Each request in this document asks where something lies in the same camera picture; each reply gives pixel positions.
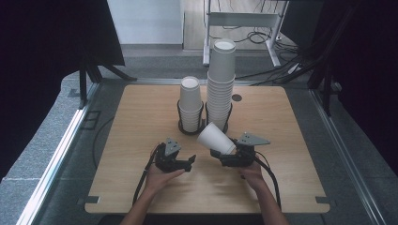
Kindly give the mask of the short stack of paper cups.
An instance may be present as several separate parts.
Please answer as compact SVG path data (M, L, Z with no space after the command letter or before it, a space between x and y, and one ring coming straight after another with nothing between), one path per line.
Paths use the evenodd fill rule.
M182 128L186 132L195 132L200 127L203 110L200 83L197 78L188 76L181 80L178 109Z

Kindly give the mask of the white paper cup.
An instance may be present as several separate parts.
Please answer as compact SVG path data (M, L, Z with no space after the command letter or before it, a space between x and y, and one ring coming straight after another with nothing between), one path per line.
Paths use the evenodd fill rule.
M214 123L208 124L202 130L197 141L222 155L230 155L236 148L235 144Z

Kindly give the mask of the tall stack of paper cups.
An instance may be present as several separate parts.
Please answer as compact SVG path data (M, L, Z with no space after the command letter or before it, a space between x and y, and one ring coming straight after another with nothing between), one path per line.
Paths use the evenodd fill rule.
M235 83L236 44L222 38L214 42L207 72L207 122L227 130Z

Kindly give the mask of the white metal desk frame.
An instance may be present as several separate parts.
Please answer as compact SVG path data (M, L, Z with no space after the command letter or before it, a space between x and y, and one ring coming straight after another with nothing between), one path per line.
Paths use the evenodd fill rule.
M240 13L240 12L216 12L211 10L211 0L204 3L205 39L203 47L203 65L209 65L210 57L210 28L212 26L240 26L240 27L266 27L271 31L271 36L265 41L269 57L274 67L281 66L275 52L276 37L282 27L284 13L288 2L282 2L282 8L273 14L267 13Z

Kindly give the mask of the black curtain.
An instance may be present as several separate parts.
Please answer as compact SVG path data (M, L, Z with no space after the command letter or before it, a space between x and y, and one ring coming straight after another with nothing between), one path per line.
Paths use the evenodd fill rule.
M330 58L340 101L398 175L398 0L323 0L316 33L357 7Z
M124 64L107 0L0 0L0 180L87 56Z

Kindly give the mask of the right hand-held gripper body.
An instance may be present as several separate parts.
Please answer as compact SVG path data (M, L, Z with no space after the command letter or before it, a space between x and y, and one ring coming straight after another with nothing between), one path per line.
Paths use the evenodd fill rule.
M220 162L226 167L248 167L254 161L264 166L256 156L257 145L270 144L270 141L254 134L244 132L237 140L236 152L233 155L221 155Z

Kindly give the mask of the aluminium floor rail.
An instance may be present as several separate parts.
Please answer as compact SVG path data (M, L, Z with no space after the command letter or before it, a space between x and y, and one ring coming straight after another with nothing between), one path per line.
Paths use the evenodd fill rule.
M150 78L138 78L136 81L125 81L128 84L154 84L154 85L178 85L181 84L182 79L150 79ZM199 80L202 85L207 84L207 80ZM260 85L259 81L240 81L235 80L235 85L251 86Z
M330 135L330 138L344 165L345 170L351 182L353 183L353 187L359 195L360 201L369 219L373 225L387 225L386 220L381 213L380 207L374 198L374 195L371 193L353 158L349 154L349 149L346 147L340 132L338 131L331 117L323 109L321 97L313 89L309 90L309 94L314 101L314 105L326 127L328 134Z
M88 89L88 101L85 105L78 109L73 115L68 128L66 129L60 143L57 145L54 154L47 165L43 175L38 180L38 184L33 191L29 201L27 202L24 210L22 211L18 221L15 225L32 225L35 217L37 216L41 206L43 205L47 194L49 193L53 181L55 180L58 171L61 168L63 160L65 159L75 136L84 121L88 112L88 108L92 104L92 98L98 92L99 85L92 83Z

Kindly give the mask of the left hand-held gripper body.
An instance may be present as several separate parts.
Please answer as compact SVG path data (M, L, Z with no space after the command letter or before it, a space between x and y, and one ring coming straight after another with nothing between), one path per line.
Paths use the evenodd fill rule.
M165 173L171 173L184 169L185 172L191 170L191 164L188 160L177 160L177 151L181 146L171 138L157 146L155 153L155 165Z

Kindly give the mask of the black metal stand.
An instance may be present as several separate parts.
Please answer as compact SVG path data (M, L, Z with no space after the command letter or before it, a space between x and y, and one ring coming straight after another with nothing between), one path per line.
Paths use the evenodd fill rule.
M314 72L311 75L307 86L310 89L317 89L320 84L323 85L321 91L321 106L323 112L330 116L330 96L336 94L336 91L332 88L332 63L329 61L332 55L332 50L326 49L316 60Z
M105 63L100 58L93 56L91 54L85 54L82 57L79 69L79 88L80 88L80 105L79 108L82 109L88 102L88 94L86 82L90 79L92 83L100 83L102 80L102 75L99 70L99 66L105 67L114 75L125 81L137 81L137 78L131 77L125 72L121 71L114 65Z

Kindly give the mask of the person's right hand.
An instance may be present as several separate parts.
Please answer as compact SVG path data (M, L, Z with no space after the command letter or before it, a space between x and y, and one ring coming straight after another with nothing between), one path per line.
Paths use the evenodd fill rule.
M261 167L257 162L252 163L248 167L239 168L238 172L246 179L249 186L255 192L263 190L267 186L262 175Z

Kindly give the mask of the black wire cup holder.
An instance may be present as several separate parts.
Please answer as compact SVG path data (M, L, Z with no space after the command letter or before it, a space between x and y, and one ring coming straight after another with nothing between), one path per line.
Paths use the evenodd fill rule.
M233 109L233 104L230 104L230 110L228 112L228 115L226 117L226 121L223 124L222 127L222 132L226 133L229 126L228 126L228 120L230 118L231 112ZM208 125L208 121L205 118L199 117L198 121L196 122L196 126L195 126L195 130L194 131L188 131L184 128L183 123L182 123L182 110L180 108L177 108L178 111L178 129L185 135L196 135L199 134L200 132L202 132L204 130L204 128Z

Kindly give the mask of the person's left hand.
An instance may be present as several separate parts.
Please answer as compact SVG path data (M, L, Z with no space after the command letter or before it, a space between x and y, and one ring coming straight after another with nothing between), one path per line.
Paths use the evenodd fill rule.
M185 172L184 169L174 172L163 172L156 165L151 164L145 179L145 195L155 196L161 191L172 179L179 177Z

